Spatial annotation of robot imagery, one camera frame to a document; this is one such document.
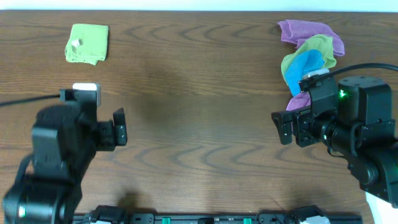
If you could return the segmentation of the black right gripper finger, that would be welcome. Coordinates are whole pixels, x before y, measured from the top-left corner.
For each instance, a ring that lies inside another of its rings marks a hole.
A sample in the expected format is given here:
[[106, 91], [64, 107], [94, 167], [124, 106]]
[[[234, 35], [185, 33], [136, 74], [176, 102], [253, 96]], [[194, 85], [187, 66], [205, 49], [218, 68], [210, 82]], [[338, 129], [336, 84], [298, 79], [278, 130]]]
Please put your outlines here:
[[272, 120], [273, 120], [273, 122], [274, 122], [274, 124], [275, 124], [275, 126], [277, 128], [278, 135], [280, 136], [280, 131], [282, 129], [281, 128], [281, 121], [280, 121], [280, 112], [278, 111], [278, 112], [271, 113], [271, 118], [272, 118]]
[[276, 125], [283, 145], [292, 142], [292, 113], [290, 111], [281, 111], [276, 115]]

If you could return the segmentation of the light green microfiber cloth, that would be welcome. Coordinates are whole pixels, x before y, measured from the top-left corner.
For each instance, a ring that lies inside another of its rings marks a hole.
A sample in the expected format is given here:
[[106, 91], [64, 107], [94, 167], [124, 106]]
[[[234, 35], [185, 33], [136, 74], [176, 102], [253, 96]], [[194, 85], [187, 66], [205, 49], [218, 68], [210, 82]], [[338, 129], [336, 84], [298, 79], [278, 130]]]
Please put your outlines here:
[[106, 60], [108, 35], [108, 26], [74, 24], [65, 47], [66, 61], [96, 65]]

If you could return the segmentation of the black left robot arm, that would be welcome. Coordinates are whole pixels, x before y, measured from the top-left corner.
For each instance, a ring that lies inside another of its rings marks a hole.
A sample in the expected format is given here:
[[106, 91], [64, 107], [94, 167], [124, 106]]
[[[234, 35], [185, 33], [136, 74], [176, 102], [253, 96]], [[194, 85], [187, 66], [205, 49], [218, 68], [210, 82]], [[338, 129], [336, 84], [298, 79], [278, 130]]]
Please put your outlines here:
[[61, 89], [60, 103], [37, 113], [32, 154], [21, 160], [2, 200], [5, 223], [72, 223], [81, 182], [98, 151], [127, 144], [123, 108], [98, 121], [97, 90]]

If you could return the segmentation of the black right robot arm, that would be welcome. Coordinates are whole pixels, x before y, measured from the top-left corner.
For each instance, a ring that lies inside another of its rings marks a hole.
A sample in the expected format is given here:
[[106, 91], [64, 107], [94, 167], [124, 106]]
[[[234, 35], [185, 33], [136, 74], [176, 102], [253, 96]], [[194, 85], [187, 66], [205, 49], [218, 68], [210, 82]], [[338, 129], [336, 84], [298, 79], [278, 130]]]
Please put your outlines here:
[[311, 104], [273, 112], [283, 145], [323, 143], [365, 191], [376, 223], [397, 223], [397, 138], [392, 91], [380, 78], [314, 75], [300, 81]]

